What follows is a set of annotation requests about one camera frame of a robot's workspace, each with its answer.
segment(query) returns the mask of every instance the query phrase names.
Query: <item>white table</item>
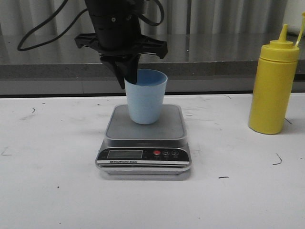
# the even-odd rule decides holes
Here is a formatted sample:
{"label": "white table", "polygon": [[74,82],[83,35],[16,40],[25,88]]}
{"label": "white table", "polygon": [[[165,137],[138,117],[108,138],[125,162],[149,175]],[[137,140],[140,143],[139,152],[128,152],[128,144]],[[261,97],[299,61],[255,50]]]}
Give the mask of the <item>white table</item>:
{"label": "white table", "polygon": [[182,107],[193,160],[175,178],[95,166],[125,97],[0,99],[0,228],[304,229],[305,94],[277,135],[247,126],[251,98],[165,97]]}

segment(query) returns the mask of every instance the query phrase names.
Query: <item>light blue plastic cup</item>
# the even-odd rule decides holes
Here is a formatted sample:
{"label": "light blue plastic cup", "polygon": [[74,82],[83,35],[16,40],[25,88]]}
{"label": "light blue plastic cup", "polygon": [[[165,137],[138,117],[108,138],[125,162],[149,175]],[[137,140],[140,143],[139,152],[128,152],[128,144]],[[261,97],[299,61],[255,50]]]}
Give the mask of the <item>light blue plastic cup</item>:
{"label": "light blue plastic cup", "polygon": [[139,124],[156,122],[162,110],[167,76],[157,70],[139,69],[137,83],[125,80],[130,118]]}

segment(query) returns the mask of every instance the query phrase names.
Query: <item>digital scale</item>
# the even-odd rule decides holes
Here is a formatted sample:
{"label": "digital scale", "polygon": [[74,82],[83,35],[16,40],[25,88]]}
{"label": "digital scale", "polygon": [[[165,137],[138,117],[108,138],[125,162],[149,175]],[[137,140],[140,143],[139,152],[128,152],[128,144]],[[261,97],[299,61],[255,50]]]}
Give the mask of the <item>digital scale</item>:
{"label": "digital scale", "polygon": [[127,105],[114,108],[96,165],[108,174],[177,175],[191,166],[181,108],[164,104],[160,118],[137,124]]}

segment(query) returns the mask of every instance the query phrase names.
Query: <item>yellow bottle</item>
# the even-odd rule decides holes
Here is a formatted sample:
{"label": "yellow bottle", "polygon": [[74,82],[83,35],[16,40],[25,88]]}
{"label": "yellow bottle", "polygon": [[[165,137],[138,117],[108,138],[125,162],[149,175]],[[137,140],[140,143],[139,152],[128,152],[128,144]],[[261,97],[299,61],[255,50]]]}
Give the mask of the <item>yellow bottle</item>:
{"label": "yellow bottle", "polygon": [[[301,32],[304,30],[304,16]],[[287,25],[278,40],[263,45],[258,61],[249,127],[263,134],[277,134],[284,124],[300,49],[286,41]]]}

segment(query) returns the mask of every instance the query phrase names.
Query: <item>gray countertop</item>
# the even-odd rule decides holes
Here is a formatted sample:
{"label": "gray countertop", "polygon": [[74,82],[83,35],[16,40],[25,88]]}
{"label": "gray countertop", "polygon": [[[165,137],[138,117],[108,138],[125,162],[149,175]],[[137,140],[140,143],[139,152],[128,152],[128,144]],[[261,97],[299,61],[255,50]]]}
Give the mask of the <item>gray countertop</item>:
{"label": "gray countertop", "polygon": [[[63,36],[46,46],[19,52],[17,45],[21,36],[0,36],[0,80],[3,85],[0,86],[1,94],[31,94],[31,91],[33,94],[43,94],[44,90],[41,92],[16,91],[14,85],[24,88],[22,86],[24,82],[21,83],[21,81],[50,83],[67,80],[76,84],[81,82],[80,90],[77,92],[67,90],[67,94],[120,92],[120,88],[114,91],[106,90],[108,86],[91,90],[98,83],[104,85],[105,82],[114,83],[116,80],[112,72],[100,63],[98,53],[90,48],[78,49],[74,37]],[[167,88],[168,92],[204,92],[251,90],[261,46],[269,43],[270,40],[276,40],[278,34],[157,35],[154,37],[168,42],[168,54],[162,60],[156,56],[142,55],[139,68],[157,69],[166,73],[171,81]],[[24,47],[50,38],[51,36],[32,36]],[[296,37],[288,36],[287,39],[295,41]],[[301,42],[297,74],[305,73],[304,48],[305,43]],[[84,90],[85,84],[91,84],[89,86],[91,89]],[[305,90],[303,84],[296,89],[296,91],[302,90]],[[56,90],[53,93],[46,93],[63,94]]]}

